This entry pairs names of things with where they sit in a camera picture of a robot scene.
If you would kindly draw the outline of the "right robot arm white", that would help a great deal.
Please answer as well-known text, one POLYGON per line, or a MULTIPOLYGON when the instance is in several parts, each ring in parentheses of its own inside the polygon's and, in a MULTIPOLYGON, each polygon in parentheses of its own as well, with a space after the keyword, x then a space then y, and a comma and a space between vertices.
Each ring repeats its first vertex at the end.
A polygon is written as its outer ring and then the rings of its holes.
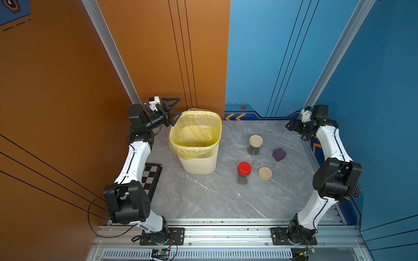
POLYGON ((362 166, 348 155, 340 138, 339 124, 329 118, 327 105, 305 107, 299 119, 292 119, 286 128, 303 138, 317 138, 322 146, 324 163, 314 174, 313 194, 305 207, 290 221, 288 240, 305 244, 318 232, 320 220, 330 207, 348 197, 362 172, 362 166))

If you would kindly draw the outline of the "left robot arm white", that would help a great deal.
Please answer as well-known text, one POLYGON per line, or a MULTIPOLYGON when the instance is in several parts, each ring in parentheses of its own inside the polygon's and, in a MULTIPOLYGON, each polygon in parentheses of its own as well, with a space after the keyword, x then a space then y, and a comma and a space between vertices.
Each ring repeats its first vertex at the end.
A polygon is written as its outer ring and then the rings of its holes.
POLYGON ((114 183, 103 191, 111 222, 141 228, 142 238, 156 245, 165 245, 172 237, 166 219, 151 210, 150 198, 142 185, 143 171, 154 144, 154 129, 175 125, 181 113, 172 110, 179 102, 180 98, 155 96, 145 105, 129 107, 127 158, 114 183))

